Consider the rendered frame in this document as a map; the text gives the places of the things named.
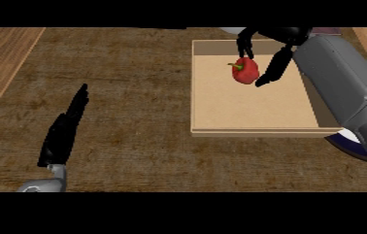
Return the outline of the white plate with dark rim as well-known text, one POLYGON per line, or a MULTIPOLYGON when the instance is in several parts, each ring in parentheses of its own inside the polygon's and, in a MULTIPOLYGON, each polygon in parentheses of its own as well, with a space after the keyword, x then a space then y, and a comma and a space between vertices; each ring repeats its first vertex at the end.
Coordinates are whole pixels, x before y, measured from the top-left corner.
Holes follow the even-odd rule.
POLYGON ((348 129, 326 137, 329 143, 349 156, 367 162, 367 150, 348 129))

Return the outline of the cardboard box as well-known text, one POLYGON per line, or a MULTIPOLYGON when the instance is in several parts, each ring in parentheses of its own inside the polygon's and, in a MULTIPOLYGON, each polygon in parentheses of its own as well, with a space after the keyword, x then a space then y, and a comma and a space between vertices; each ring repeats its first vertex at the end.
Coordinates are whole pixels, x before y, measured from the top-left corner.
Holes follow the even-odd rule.
POLYGON ((341 131, 308 79, 293 64, 262 86, 233 78, 233 40, 192 42, 190 133, 195 137, 323 138, 341 131))

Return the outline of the pale wooden board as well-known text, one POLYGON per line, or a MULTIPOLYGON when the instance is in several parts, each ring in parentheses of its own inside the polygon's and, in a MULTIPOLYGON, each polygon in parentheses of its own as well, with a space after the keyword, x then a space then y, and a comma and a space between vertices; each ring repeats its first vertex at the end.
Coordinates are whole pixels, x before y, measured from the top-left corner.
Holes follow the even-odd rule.
POLYGON ((44 27, 0 27, 0 97, 25 63, 44 27))

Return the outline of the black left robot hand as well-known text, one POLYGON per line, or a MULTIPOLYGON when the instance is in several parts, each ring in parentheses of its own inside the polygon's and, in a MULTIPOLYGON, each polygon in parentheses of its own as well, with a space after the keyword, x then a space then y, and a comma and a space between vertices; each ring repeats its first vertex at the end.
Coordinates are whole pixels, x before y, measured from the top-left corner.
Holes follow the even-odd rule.
POLYGON ((52 164, 66 164, 75 143, 78 123, 87 103, 87 84, 83 84, 68 110, 59 114, 49 128, 37 161, 38 167, 47 167, 52 164))

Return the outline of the red bell pepper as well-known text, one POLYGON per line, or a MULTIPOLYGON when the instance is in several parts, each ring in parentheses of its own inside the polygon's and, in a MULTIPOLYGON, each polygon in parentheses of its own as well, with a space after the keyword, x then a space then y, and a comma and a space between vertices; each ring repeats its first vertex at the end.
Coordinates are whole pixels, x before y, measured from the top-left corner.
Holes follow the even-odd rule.
POLYGON ((240 58, 236 63, 230 63, 233 67, 233 78, 240 84, 252 84, 260 78, 257 62, 249 58, 240 58))

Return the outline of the pale round object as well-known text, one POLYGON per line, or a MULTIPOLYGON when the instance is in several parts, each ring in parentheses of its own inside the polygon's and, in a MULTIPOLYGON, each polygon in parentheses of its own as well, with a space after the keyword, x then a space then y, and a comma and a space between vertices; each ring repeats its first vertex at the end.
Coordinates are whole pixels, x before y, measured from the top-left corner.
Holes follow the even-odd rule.
POLYGON ((227 33, 230 33, 230 34, 239 34, 240 33, 240 31, 245 29, 246 27, 220 27, 220 29, 223 30, 223 31, 226 31, 227 33))

